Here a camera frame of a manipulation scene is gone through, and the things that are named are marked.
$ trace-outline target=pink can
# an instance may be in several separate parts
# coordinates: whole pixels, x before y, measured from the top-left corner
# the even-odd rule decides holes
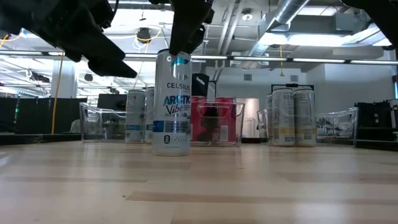
[[[208,101],[205,96],[193,96],[191,100],[191,141],[199,141],[199,135],[206,131],[201,125],[203,115],[206,112],[204,107]]]
[[[218,130],[220,142],[235,142],[236,141],[236,105],[234,98],[231,97],[217,97],[215,98],[218,104]]]

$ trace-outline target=aluminum can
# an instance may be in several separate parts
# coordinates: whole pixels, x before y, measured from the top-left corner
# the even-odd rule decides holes
[[[191,131],[191,56],[161,50],[156,58],[152,147],[158,156],[186,156]]]
[[[267,105],[266,105],[266,110],[267,110],[267,117],[266,117],[266,124],[267,124],[267,134],[268,134],[268,142],[271,143],[272,141],[272,133],[273,133],[273,128],[272,128],[272,94],[267,95]]]
[[[206,131],[201,125],[203,116],[206,112],[206,102],[208,98],[205,96],[193,96],[191,101],[191,141],[199,141],[200,134]]]
[[[272,144],[294,146],[294,98],[293,90],[282,88],[272,93]]]
[[[126,142],[141,142],[144,139],[145,92],[130,90],[126,101]]]
[[[317,145],[315,120],[315,95],[313,90],[294,91],[295,141],[298,146]]]
[[[145,103],[145,142],[151,143],[154,128],[154,106],[155,106],[155,87],[149,87],[146,91]]]
[[[236,141],[236,105],[232,97],[215,98],[218,107],[219,141]]]

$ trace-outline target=white can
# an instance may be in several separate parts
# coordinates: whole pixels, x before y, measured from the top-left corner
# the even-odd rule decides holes
[[[294,91],[296,145],[317,145],[317,121],[315,120],[315,95],[313,90]]]
[[[126,102],[126,142],[141,142],[144,139],[145,93],[130,90]]]
[[[186,156],[191,131],[191,56],[161,50],[156,58],[154,138],[158,156]]]
[[[272,141],[272,94],[267,95],[267,104],[266,104],[266,124],[267,124],[267,134],[268,134],[268,142],[271,143]]]
[[[294,146],[294,94],[289,88],[274,90],[272,93],[272,144]]]
[[[146,110],[145,110],[145,142],[151,143],[154,128],[154,106],[155,106],[155,87],[149,87],[146,91]]]

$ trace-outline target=pillar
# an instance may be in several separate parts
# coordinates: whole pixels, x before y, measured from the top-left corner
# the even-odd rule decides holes
[[[52,69],[51,97],[55,97],[60,72],[61,61],[55,60]],[[63,61],[58,98],[76,98],[79,70],[75,62]]]

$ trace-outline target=wooden table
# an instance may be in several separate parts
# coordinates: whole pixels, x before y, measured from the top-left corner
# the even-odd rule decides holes
[[[0,147],[0,223],[398,223],[398,153],[64,142]]]

